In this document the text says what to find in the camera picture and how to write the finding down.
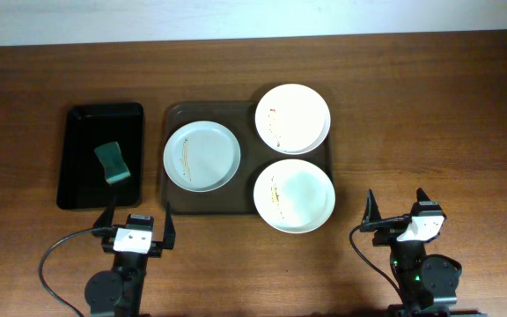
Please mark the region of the white plate bottom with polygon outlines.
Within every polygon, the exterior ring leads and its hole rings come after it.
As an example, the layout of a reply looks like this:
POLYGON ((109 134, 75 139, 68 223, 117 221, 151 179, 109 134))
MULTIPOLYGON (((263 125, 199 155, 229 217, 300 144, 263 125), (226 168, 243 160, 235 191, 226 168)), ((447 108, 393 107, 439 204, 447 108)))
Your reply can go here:
POLYGON ((324 225, 335 207, 331 179, 302 159, 283 159, 266 167, 253 186, 261 218, 281 232, 301 234, 324 225))

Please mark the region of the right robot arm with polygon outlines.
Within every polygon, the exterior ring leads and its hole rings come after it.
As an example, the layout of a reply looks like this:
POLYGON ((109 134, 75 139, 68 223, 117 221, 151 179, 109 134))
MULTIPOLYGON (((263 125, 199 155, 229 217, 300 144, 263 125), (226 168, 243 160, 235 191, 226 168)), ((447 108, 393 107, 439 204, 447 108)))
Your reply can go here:
POLYGON ((349 235, 356 254, 378 272, 396 291, 398 305, 386 309, 387 316, 481 316, 478 311, 453 311, 462 265, 441 254, 427 254, 425 245, 439 236, 446 220, 440 204, 431 200, 422 188, 416 190, 411 211, 397 217, 383 218, 372 191, 368 192, 360 225, 349 235), (357 248, 355 232, 371 232, 372 245, 389 247, 388 276, 357 248))

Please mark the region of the light blue plate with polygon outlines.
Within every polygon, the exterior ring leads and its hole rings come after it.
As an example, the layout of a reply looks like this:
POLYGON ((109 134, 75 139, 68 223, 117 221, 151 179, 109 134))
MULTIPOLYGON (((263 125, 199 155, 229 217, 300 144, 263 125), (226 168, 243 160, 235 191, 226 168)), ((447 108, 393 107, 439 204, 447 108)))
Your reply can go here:
POLYGON ((163 164, 169 179, 186 191, 204 193, 221 188, 239 169, 238 139, 224 125, 190 122, 168 138, 163 164))

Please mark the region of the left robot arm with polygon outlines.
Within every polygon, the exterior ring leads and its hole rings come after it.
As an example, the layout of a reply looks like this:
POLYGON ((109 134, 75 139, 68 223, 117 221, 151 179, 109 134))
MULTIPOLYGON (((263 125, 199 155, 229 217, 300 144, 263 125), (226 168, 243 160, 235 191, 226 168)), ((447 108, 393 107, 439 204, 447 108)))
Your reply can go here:
POLYGON ((84 289, 91 316, 138 316, 150 258, 174 249, 176 231, 172 215, 165 215, 162 240, 152 238, 154 218, 130 214, 126 223, 113 223, 118 190, 95 221, 92 235, 100 239, 103 251, 114 256, 112 268, 93 275, 84 289))

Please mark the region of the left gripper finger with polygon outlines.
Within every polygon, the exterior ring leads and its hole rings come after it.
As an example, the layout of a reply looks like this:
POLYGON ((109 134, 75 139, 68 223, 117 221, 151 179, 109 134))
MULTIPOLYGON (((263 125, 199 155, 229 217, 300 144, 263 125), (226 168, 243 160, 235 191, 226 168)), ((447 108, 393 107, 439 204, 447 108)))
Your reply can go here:
POLYGON ((114 188, 111 189, 110 194, 111 194, 111 197, 110 197, 109 203, 107 204, 104 211, 97 218, 97 220, 94 222, 94 224, 92 226, 93 229, 110 227, 113 223, 114 211, 116 208, 116 201, 117 201, 117 190, 114 188))
POLYGON ((166 250, 173 250, 175 239, 176 231, 173 223, 171 204, 167 203, 165 206, 165 228, 163 233, 162 248, 166 250))

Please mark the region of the green scrub sponge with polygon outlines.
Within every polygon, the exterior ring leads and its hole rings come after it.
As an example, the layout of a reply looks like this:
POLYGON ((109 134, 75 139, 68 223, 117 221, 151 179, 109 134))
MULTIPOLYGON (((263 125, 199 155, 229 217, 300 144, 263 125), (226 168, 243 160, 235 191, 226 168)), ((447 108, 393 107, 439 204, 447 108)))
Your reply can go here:
POLYGON ((94 153, 103 167, 105 181, 111 187, 131 177, 131 172, 123 159, 120 145, 117 142, 102 144, 94 149, 94 153))

